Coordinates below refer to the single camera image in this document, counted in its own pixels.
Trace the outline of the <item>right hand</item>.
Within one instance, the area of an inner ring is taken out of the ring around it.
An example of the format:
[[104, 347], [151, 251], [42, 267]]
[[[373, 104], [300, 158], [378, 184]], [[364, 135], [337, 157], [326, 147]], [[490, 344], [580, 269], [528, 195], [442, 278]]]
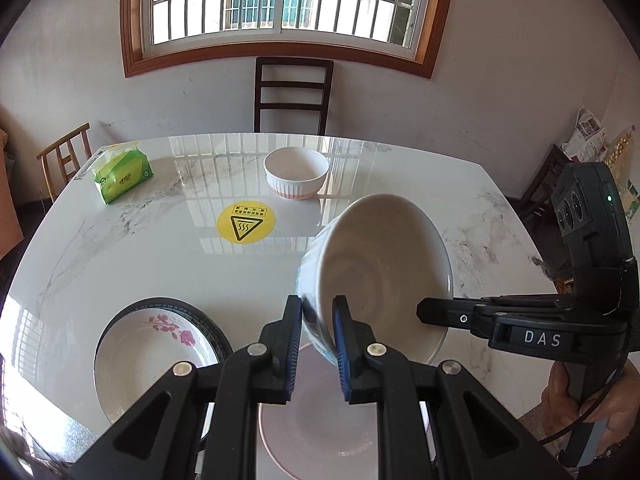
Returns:
[[[541, 395], [541, 423], [544, 434], [552, 436], [585, 413], [597, 400], [594, 394], [579, 406], [567, 393], [568, 375], [561, 362], [554, 362], [549, 375], [548, 386]], [[587, 417], [586, 422], [608, 423], [598, 446], [602, 455], [612, 445], [622, 442], [636, 426], [639, 411], [639, 372], [634, 363], [627, 360], [620, 378], [604, 400]]]

